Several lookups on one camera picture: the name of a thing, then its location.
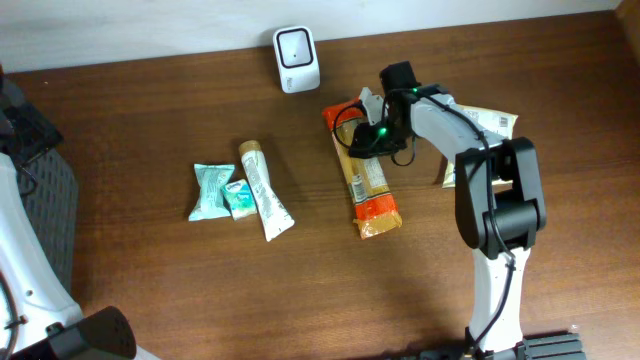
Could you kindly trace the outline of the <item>orange long pasta packet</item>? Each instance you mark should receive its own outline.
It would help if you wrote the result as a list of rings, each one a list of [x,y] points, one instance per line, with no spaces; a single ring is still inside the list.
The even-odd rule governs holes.
[[[348,149],[340,144],[340,141],[351,142],[356,126],[366,123],[364,112],[355,104],[353,99],[326,107],[322,116],[330,131],[354,206],[353,222],[360,238],[367,239],[400,227],[402,218],[379,160],[352,158]]]

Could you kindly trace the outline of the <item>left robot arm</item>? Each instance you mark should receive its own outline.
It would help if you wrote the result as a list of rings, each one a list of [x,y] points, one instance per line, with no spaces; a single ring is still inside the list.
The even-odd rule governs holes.
[[[1,79],[1,356],[153,358],[124,314],[83,313],[71,295],[78,183],[61,133]]]

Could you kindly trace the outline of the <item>white beige tube packet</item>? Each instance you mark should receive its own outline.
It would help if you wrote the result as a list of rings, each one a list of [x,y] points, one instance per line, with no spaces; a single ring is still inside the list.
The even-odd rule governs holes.
[[[243,142],[239,146],[239,153],[257,204],[266,241],[271,242],[290,229],[295,224],[295,220],[271,186],[267,161],[259,142],[256,140]]]

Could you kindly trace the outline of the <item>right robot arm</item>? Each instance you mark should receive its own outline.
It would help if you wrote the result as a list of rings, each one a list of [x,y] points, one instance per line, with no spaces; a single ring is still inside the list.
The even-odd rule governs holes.
[[[362,91],[365,121],[346,149],[350,157],[394,156],[422,138],[454,164],[455,220],[474,260],[474,307],[464,356],[523,359],[520,324],[524,267],[547,215],[537,153],[469,117],[439,84],[423,85],[409,62],[384,68],[381,96]]]

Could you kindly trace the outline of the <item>small green tissue pack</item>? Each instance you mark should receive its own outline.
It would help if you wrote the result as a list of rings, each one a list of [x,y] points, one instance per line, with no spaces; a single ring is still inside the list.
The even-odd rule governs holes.
[[[235,221],[257,213],[251,188],[245,179],[226,184],[222,192]]]

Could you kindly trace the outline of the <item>yellow snack chip bag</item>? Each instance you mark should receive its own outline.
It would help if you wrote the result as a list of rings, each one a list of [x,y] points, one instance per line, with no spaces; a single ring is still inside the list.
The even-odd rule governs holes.
[[[462,104],[460,104],[459,107],[466,113],[468,117],[470,117],[472,120],[477,121],[488,131],[497,133],[508,139],[512,138],[513,128],[518,119],[518,116],[516,114]],[[449,162],[445,170],[442,187],[454,188],[455,178],[455,166],[453,163]]]

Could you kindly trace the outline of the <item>pale green packet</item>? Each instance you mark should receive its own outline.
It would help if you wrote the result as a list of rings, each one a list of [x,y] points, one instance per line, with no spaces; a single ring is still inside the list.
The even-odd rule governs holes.
[[[235,166],[233,164],[194,165],[200,192],[196,205],[188,216],[189,221],[195,222],[231,216],[230,211],[224,204],[222,188],[229,182],[234,171]]]

